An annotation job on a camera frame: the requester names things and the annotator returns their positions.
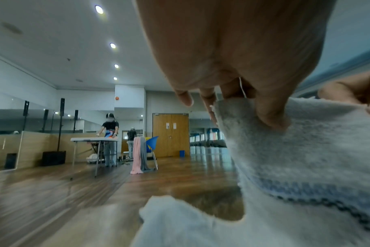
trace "pink towel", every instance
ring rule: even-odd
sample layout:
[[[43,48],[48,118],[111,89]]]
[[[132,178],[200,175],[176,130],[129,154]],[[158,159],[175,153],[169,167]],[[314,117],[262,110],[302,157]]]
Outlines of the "pink towel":
[[[143,173],[140,167],[140,137],[135,137],[135,139],[133,140],[133,164],[131,174]]]

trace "double door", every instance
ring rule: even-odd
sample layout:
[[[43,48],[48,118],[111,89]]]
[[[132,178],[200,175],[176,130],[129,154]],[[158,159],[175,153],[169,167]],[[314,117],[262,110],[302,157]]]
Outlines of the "double door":
[[[159,136],[154,150],[157,157],[179,157],[181,150],[190,155],[188,115],[154,114],[152,135]]]

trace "table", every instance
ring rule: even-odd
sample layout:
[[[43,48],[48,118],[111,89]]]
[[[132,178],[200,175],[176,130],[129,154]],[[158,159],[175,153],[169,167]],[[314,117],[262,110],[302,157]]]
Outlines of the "table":
[[[74,163],[75,163],[75,156],[76,156],[76,148],[78,146],[78,142],[98,142],[98,149],[97,149],[97,161],[96,161],[96,173],[94,177],[97,177],[97,171],[98,171],[98,161],[100,160],[100,147],[101,143],[109,143],[109,142],[117,142],[119,139],[118,138],[105,138],[105,137],[75,137],[71,138],[72,142],[75,142],[75,147],[74,147],[74,156],[72,157],[72,176],[70,180],[73,180],[74,178]],[[116,153],[111,154],[110,156],[116,155],[117,156],[117,145],[116,145]]]

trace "chair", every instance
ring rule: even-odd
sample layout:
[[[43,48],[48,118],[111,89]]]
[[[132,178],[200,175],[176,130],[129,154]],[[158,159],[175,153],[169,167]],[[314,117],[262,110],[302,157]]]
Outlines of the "chair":
[[[154,154],[154,149],[157,145],[157,139],[158,139],[158,136],[148,139],[146,141],[146,150],[148,153],[152,153],[152,157],[154,158],[154,162],[155,162],[155,168],[158,170],[158,163],[157,163],[157,159]]]

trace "person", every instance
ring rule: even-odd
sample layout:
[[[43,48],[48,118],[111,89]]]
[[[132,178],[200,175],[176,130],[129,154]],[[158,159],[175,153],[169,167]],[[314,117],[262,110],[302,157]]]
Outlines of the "person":
[[[135,128],[131,128],[130,131],[128,131],[128,141],[127,141],[127,144],[128,144],[128,157],[130,159],[133,158],[132,156],[132,151],[133,151],[133,140],[134,138],[136,137],[136,130]]]
[[[318,90],[320,98],[367,105],[370,114],[370,71],[326,83]]]
[[[274,129],[290,121],[285,104],[317,66],[336,0],[136,0],[148,44],[179,100],[199,90],[211,115],[223,98],[255,98]]]
[[[105,129],[105,138],[117,138],[119,132],[119,123],[115,120],[115,115],[113,113],[108,113],[106,118],[107,121],[103,123],[100,131],[97,133],[97,136],[100,136]],[[115,145],[117,145],[117,142],[107,142],[104,144],[106,167],[111,165],[114,166],[116,163],[117,154],[115,153]]]

